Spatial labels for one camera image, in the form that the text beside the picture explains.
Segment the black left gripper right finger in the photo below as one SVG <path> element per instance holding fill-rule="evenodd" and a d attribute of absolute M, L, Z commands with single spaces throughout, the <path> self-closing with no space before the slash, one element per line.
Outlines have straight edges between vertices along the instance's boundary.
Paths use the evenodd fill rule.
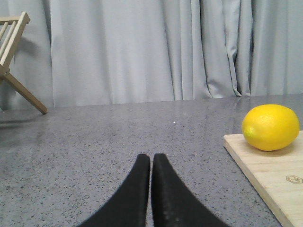
<path fill-rule="evenodd" d="M 165 154 L 155 154 L 151 180 L 155 227 L 226 227 L 186 187 Z"/>

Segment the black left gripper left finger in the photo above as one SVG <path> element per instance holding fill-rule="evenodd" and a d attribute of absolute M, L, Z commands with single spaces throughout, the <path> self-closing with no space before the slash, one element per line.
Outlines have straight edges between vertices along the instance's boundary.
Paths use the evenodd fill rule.
<path fill-rule="evenodd" d="M 150 158 L 139 154 L 114 195 L 82 227 L 144 227 L 149 198 Z"/>

